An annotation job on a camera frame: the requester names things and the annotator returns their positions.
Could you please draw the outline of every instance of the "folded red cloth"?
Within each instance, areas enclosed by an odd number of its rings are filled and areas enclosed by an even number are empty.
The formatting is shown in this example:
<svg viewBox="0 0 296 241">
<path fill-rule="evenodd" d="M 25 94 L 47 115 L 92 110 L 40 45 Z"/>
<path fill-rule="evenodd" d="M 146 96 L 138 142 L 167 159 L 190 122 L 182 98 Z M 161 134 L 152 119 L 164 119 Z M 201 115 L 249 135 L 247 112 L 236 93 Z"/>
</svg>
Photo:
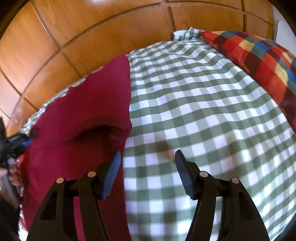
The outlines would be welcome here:
<svg viewBox="0 0 296 241">
<path fill-rule="evenodd" d="M 32 140 L 20 165 L 24 183 L 22 209 L 28 229 L 57 178 L 80 178 L 110 160 L 115 150 L 123 156 L 131 130 L 130 100 L 129 61 L 126 56 L 119 56 L 47 107 L 33 127 L 38 130 L 38 137 Z M 121 162 L 111 194 L 99 202 L 113 241 L 131 240 L 124 195 Z M 78 198 L 74 200 L 74 211 L 77 236 L 83 241 Z"/>
</svg>

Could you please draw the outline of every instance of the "checkered fabric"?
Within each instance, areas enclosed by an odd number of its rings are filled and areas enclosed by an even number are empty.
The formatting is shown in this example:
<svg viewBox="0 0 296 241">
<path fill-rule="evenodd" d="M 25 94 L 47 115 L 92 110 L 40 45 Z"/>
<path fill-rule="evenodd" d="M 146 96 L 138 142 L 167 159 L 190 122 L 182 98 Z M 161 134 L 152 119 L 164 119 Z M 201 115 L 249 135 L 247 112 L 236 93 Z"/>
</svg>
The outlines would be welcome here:
<svg viewBox="0 0 296 241">
<path fill-rule="evenodd" d="M 173 162 L 177 149 L 216 178 L 240 178 L 273 239 L 296 210 L 295 134 L 267 92 L 197 35 L 190 29 L 127 55 L 133 129 L 124 172 L 132 240 L 185 240 L 197 202 L 185 194 Z M 211 240 L 221 206 L 217 199 Z"/>
<path fill-rule="evenodd" d="M 274 41 L 253 34 L 219 31 L 201 35 L 270 94 L 296 131 L 296 57 Z"/>
</svg>

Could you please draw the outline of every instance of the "metal screw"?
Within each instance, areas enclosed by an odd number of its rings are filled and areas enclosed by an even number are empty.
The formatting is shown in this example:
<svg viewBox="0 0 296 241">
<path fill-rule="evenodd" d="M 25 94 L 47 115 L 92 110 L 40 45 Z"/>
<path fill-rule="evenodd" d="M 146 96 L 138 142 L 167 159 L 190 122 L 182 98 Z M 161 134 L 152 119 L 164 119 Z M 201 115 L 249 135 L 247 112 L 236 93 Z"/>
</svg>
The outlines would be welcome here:
<svg viewBox="0 0 296 241">
<path fill-rule="evenodd" d="M 236 177 L 232 178 L 231 181 L 235 184 L 239 184 L 239 179 Z"/>
<path fill-rule="evenodd" d="M 205 171 L 202 171 L 202 172 L 200 172 L 200 176 L 201 177 L 207 177 L 208 176 L 208 173 L 205 172 Z"/>
<path fill-rule="evenodd" d="M 91 172 L 89 172 L 87 175 L 88 175 L 89 177 L 94 177 L 94 176 L 96 175 L 96 172 L 91 171 Z"/>
<path fill-rule="evenodd" d="M 57 183 L 58 183 L 58 184 L 62 183 L 63 181 L 64 181 L 64 179 L 63 179 L 62 177 L 59 177 L 59 178 L 57 179 Z"/>
</svg>

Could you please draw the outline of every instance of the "wooden floor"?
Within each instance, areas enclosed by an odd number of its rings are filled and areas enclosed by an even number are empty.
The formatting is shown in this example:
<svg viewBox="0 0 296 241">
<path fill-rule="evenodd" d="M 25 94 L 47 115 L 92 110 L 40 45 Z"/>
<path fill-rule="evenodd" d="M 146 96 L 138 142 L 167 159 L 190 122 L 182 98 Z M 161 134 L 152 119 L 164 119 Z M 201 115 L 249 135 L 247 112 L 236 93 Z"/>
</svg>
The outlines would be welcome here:
<svg viewBox="0 0 296 241">
<path fill-rule="evenodd" d="M 8 134 L 84 75 L 189 27 L 271 38 L 267 0 L 31 0 L 0 40 L 0 116 Z"/>
</svg>

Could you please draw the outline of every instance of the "checkered pillow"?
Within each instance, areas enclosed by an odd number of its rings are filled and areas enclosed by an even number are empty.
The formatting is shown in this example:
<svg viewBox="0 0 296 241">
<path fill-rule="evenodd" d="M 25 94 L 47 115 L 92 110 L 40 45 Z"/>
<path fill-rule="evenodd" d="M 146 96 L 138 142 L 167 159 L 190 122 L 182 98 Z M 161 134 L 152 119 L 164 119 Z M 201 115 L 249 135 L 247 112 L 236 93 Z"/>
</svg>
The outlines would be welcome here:
<svg viewBox="0 0 296 241">
<path fill-rule="evenodd" d="M 296 132 L 296 57 L 279 44 L 239 31 L 201 32 L 276 101 Z"/>
</svg>

